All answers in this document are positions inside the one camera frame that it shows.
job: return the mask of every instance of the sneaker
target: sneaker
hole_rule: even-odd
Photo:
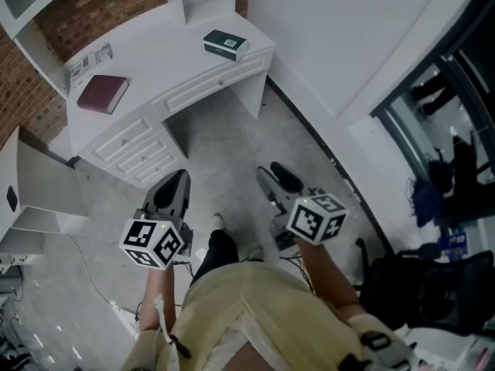
[[[265,261],[265,252],[263,251],[263,246],[258,244],[254,247],[247,256],[249,261]]]
[[[211,232],[225,229],[225,220],[221,214],[215,213],[210,221]]]

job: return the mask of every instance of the red book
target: red book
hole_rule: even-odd
[[[79,96],[77,106],[112,114],[128,86],[127,78],[95,74]]]

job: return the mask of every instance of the fiducial marker cube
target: fiducial marker cube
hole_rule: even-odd
[[[347,214],[333,194],[305,196],[295,200],[287,229],[317,245],[338,235]]]
[[[184,245],[169,221],[134,220],[125,224],[119,247],[137,265],[166,269]]]

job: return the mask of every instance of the beige shirt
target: beige shirt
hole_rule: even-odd
[[[360,334],[378,331],[410,349],[375,317],[345,321],[290,274],[263,263],[227,265],[202,277],[188,291],[172,330],[192,354],[179,356],[179,369],[204,370],[222,337],[248,313],[289,369],[337,370],[349,354],[364,358]],[[161,334],[139,336],[122,371],[169,369],[170,346]]]

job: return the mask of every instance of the baseboard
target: baseboard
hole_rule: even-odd
[[[312,138],[315,140],[315,142],[318,144],[318,146],[323,150],[325,153],[326,157],[332,162],[333,166],[337,170],[340,176],[344,179],[346,184],[349,186],[350,190],[354,193],[356,196],[357,200],[359,201],[361,208],[363,209],[364,213],[366,214],[367,218],[370,220],[371,225],[377,232],[378,237],[380,238],[380,242],[384,246],[384,249],[387,253],[393,254],[394,250],[392,249],[392,246],[388,242],[387,237],[385,236],[384,231],[381,229],[380,224],[378,223],[376,217],[374,216],[373,212],[371,211],[371,208],[368,206],[366,203],[366,200],[363,198],[361,195],[359,189],[356,187],[354,184],[353,180],[351,177],[347,174],[346,170],[343,168],[342,164],[340,164],[339,160],[336,158],[335,154],[332,153],[332,150],[328,147],[328,145],[325,143],[325,141],[321,138],[321,136],[318,134],[316,129],[306,120],[304,115],[299,111],[299,109],[295,106],[294,103],[288,98],[288,96],[284,93],[282,89],[274,82],[270,76],[267,77],[266,80],[267,84],[273,91],[277,94],[280,99],[287,105],[287,107],[290,109],[290,111],[298,118],[298,120],[301,122],[301,124],[304,126],[304,128],[309,132],[309,134],[312,136]]]

